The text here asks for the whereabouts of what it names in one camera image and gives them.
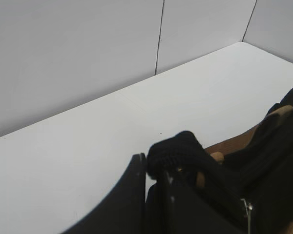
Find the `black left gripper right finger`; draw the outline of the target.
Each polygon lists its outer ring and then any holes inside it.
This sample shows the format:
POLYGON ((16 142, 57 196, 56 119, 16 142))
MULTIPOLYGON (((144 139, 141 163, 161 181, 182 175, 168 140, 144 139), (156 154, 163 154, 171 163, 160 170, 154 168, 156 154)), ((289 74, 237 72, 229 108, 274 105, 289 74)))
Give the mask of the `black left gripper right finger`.
POLYGON ((162 172, 158 185, 165 234, 244 233, 198 197, 178 174, 162 172))

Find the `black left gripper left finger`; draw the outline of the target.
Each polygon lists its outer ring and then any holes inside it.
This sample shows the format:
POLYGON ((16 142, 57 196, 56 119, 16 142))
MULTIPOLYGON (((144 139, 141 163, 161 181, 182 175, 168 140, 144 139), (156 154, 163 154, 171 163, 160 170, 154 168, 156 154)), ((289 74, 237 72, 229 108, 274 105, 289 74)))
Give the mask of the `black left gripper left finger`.
POLYGON ((65 234, 142 234, 146 196, 146 157, 133 155, 109 194, 65 234))

